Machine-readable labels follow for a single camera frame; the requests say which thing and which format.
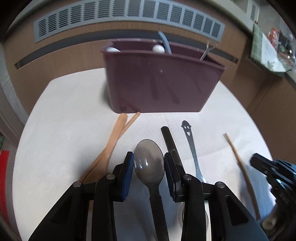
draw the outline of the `blue gripper pad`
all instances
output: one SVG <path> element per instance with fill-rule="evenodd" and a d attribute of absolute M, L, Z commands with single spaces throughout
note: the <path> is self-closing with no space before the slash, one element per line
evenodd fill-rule
<path fill-rule="evenodd" d="M 128 155 L 129 155 L 129 160 L 126 168 L 126 173 L 124 175 L 124 179 L 122 183 L 122 191 L 121 191 L 121 198 L 123 201 L 126 199 L 128 195 L 129 187 L 131 185 L 131 177 L 133 175 L 133 153 L 128 152 L 127 157 Z"/>
<path fill-rule="evenodd" d="M 166 153 L 164 156 L 164 161 L 165 161 L 165 175 L 167 178 L 168 182 L 168 189 L 170 191 L 170 196 L 172 197 L 173 201 L 175 201 L 175 184 L 174 184 L 174 178 L 172 174 L 172 170 L 169 165 L 169 158 L 172 158 L 170 153 Z"/>

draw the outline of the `table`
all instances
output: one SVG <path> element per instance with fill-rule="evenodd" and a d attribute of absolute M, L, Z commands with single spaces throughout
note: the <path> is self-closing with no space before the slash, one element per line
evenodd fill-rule
<path fill-rule="evenodd" d="M 22 133 L 13 172 L 13 205 L 18 229 L 27 241 L 43 217 L 68 187 L 104 149 L 118 117 L 108 102 L 104 69 L 69 74 L 51 81 L 37 101 Z M 155 141 L 167 152 L 160 128 L 168 126 L 184 169 L 195 175 L 190 148 L 181 127 L 192 126 L 200 170 L 207 182 L 223 181 L 255 216 L 250 196 L 228 133 L 242 157 L 265 217 L 274 205 L 265 176 L 249 165 L 255 152 L 271 159 L 256 125 L 232 93 L 219 82 L 199 113 L 142 113 L 118 141 L 108 171 L 122 163 L 142 139 Z M 165 178 L 160 185 L 170 240 L 180 240 L 179 204 L 169 196 Z M 115 203 L 118 240 L 154 240 L 148 189 L 132 177 L 129 196 Z"/>

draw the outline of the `purple plastic container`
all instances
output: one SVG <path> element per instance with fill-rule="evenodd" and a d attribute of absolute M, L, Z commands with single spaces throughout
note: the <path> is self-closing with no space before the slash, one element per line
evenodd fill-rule
<path fill-rule="evenodd" d="M 116 113 L 199 112 L 225 67 L 204 51 L 170 42 L 172 55 L 155 53 L 161 41 L 116 39 L 103 47 L 111 108 Z M 107 52 L 114 47 L 121 52 Z"/>

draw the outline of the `green cloth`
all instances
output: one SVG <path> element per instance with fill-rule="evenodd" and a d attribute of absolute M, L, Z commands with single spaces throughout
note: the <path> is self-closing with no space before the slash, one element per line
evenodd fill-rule
<path fill-rule="evenodd" d="M 277 54 L 268 38 L 257 24 L 254 24 L 253 28 L 253 42 L 250 57 L 271 72 L 281 73 L 291 69 L 286 61 Z"/>
<path fill-rule="evenodd" d="M 2 146 L 3 146 L 3 142 L 4 142 L 4 136 L 0 133 L 0 151 L 1 151 Z"/>

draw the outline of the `light blue spoon handle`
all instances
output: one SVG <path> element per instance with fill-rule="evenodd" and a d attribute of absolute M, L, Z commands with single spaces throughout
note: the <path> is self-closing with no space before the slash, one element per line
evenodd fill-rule
<path fill-rule="evenodd" d="M 168 43 L 168 39 L 166 38 L 164 33 L 161 31 L 158 31 L 158 34 L 159 34 L 161 40 L 163 41 L 163 45 L 165 46 L 165 51 L 169 54 L 172 54 L 172 51 L 170 50 L 170 45 Z"/>

